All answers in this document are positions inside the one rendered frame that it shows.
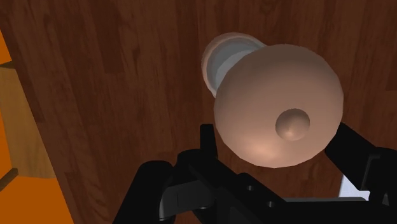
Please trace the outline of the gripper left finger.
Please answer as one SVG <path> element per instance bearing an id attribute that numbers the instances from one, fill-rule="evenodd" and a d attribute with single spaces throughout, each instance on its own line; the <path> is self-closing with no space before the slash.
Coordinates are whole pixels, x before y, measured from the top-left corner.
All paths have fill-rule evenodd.
<path id="1" fill-rule="evenodd" d="M 113 224 L 174 224 L 191 211 L 201 224 L 281 224 L 285 200 L 248 173 L 218 160 L 214 128 L 200 126 L 200 147 L 177 162 L 143 163 Z"/>

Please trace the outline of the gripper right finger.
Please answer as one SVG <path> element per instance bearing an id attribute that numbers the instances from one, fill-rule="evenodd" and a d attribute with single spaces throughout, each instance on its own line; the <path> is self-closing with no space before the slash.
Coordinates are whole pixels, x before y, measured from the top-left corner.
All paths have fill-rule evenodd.
<path id="1" fill-rule="evenodd" d="M 397 150 L 376 147 L 341 123 L 324 149 L 357 190 L 369 191 L 369 201 L 397 206 Z"/>

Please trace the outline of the pale pink round vase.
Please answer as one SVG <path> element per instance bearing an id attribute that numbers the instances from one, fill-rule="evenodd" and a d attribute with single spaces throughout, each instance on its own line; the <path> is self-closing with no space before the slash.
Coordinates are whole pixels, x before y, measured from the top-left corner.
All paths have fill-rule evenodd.
<path id="1" fill-rule="evenodd" d="M 302 46 L 265 45 L 231 32 L 205 48 L 202 76 L 222 141 L 259 167 L 301 164 L 322 151 L 342 119 L 338 76 Z"/>

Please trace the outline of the brown wooden table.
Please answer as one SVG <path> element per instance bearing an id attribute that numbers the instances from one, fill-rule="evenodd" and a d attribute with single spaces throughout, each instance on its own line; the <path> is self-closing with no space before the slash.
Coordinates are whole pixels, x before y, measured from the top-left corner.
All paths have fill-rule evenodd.
<path id="1" fill-rule="evenodd" d="M 74 224 L 111 224 L 142 163 L 198 147 L 225 32 L 321 55 L 343 121 L 397 149 L 397 0 L 0 0 L 0 31 Z"/>

